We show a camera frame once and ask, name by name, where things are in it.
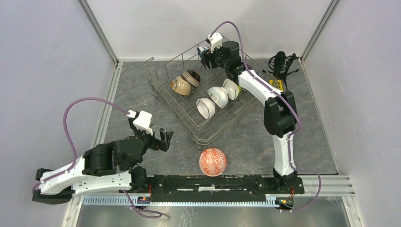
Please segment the green and white bowl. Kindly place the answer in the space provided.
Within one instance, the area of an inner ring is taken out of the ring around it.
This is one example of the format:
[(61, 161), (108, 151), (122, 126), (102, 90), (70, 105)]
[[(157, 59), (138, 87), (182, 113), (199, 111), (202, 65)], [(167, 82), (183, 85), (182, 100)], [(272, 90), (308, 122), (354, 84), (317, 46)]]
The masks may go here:
[(230, 79), (225, 79), (222, 87), (230, 100), (236, 100), (242, 92), (242, 88)]

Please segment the brown rimmed cream bowl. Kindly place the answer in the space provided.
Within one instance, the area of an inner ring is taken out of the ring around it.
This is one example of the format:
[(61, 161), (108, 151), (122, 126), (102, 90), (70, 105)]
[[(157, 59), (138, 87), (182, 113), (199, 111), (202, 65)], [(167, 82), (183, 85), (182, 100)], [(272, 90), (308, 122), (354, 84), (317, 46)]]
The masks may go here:
[(200, 75), (197, 71), (195, 70), (185, 70), (182, 74), (181, 77), (191, 84), (193, 87), (198, 88), (201, 85), (201, 78)]

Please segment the grey wire dish rack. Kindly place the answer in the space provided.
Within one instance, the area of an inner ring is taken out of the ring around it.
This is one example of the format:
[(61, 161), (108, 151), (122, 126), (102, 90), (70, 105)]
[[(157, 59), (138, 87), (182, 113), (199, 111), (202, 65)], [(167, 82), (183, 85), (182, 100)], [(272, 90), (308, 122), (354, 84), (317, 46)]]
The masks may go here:
[(253, 111), (260, 101), (231, 82), (223, 68), (203, 67), (199, 47), (207, 47), (207, 42), (151, 66), (149, 84), (190, 140), (202, 148)]

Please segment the pink bowl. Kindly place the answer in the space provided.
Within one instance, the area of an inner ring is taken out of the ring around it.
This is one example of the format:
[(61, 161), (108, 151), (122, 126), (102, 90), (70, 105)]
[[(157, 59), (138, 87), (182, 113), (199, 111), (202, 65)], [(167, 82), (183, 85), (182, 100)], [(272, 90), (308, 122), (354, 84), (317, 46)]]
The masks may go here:
[(199, 167), (207, 176), (219, 176), (227, 167), (227, 157), (220, 149), (208, 148), (199, 157)]

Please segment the blue floral bowl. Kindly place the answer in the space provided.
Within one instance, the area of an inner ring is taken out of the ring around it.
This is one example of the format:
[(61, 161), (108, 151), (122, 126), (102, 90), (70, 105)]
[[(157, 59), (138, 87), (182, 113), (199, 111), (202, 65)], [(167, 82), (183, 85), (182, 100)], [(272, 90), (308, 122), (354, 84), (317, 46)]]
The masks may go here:
[(203, 59), (203, 55), (209, 50), (208, 47), (205, 46), (198, 46), (197, 47), (197, 53), (199, 56), (199, 59), (202, 60)]

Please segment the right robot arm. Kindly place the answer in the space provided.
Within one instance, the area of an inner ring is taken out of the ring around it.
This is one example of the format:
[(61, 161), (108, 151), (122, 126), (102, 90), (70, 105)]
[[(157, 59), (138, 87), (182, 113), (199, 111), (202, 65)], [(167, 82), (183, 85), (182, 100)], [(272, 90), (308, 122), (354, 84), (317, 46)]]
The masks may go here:
[(263, 104), (263, 123), (272, 135), (275, 151), (273, 187), (279, 193), (287, 192), (297, 179), (292, 149), (299, 117), (294, 95), (273, 87), (252, 70), (241, 59), (239, 43), (235, 41), (225, 41), (218, 47), (198, 47), (197, 51), (206, 69), (223, 68), (231, 81), (249, 91)]

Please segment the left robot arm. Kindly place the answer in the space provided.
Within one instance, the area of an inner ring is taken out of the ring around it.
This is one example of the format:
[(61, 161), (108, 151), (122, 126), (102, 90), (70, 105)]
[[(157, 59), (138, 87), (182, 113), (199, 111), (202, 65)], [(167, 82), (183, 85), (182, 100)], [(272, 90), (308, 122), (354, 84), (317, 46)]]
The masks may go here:
[(129, 118), (132, 136), (96, 145), (78, 157), (72, 169), (38, 169), (32, 201), (56, 205), (92, 192), (149, 193), (146, 169), (139, 164), (148, 149), (168, 151), (174, 132), (161, 128), (158, 139), (133, 122)]

